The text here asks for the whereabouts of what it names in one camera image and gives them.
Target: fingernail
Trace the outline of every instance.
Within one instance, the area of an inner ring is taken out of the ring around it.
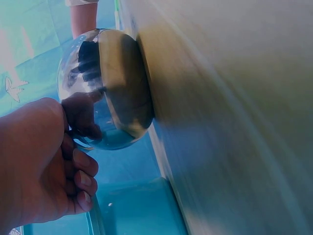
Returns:
[[[86,186],[91,186],[91,179],[88,175],[86,175],[86,173],[82,172],[82,171],[79,171],[79,174],[80,174],[80,180],[81,180],[81,183],[83,185],[86,185]]]
[[[84,167],[87,167],[90,164],[88,156],[85,155],[83,152],[79,151],[77,148],[75,148],[74,151],[73,151],[73,160],[78,165],[81,165],[81,166],[84,166]]]
[[[86,192],[84,191],[84,195],[85,195],[85,201],[88,202],[88,203],[90,203],[90,202],[91,202],[91,199],[90,199],[90,196],[88,195],[88,193],[86,193]]]

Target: drawing on wall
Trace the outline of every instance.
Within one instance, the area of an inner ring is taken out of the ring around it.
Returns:
[[[5,78],[5,91],[16,101],[21,102],[19,93],[22,92],[24,89],[20,88],[20,86],[28,84],[27,81],[17,81],[14,84],[12,83],[11,78]]]

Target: finger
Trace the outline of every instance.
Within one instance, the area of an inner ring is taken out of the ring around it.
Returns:
[[[75,167],[73,161],[69,160],[64,161],[64,171],[67,179],[73,179],[75,174]]]
[[[76,185],[75,185],[74,181],[72,181],[72,180],[66,181],[65,192],[67,193],[68,196],[76,195]]]
[[[67,115],[65,114],[64,109],[63,110],[63,120],[64,120],[64,130],[65,131],[69,131],[69,125],[68,125],[68,121],[67,121]]]
[[[92,206],[93,202],[91,197],[85,191],[80,191],[76,197],[68,197],[67,214],[89,212],[92,209]]]
[[[89,126],[81,128],[81,132],[90,138],[91,140],[100,140],[102,139],[102,132],[100,126],[94,124],[94,121],[90,123]]]
[[[79,189],[86,191],[90,196],[94,196],[98,189],[96,180],[81,170],[74,175],[74,182]]]
[[[88,95],[93,101],[93,103],[96,103],[102,99],[102,97],[104,96],[104,91],[105,91],[105,88],[97,89],[93,92],[88,93]]]
[[[73,151],[73,164],[76,169],[82,170],[92,177],[98,173],[99,165],[96,160],[77,148]]]
[[[64,159],[72,159],[75,147],[74,140],[67,133],[64,133],[63,142],[61,144]]]

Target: blue floor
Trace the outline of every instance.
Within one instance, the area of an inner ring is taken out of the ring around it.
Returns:
[[[0,115],[57,96],[57,68],[72,36],[64,0],[0,0]],[[114,28],[114,0],[101,0],[98,27]],[[129,148],[94,150],[99,185],[160,176],[149,136]]]

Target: hand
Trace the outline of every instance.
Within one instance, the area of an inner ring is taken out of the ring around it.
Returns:
[[[67,130],[62,106],[49,98],[0,118],[0,175],[9,182],[0,196],[10,205],[0,213],[15,216],[7,221],[9,226],[91,210],[98,164],[75,149]]]

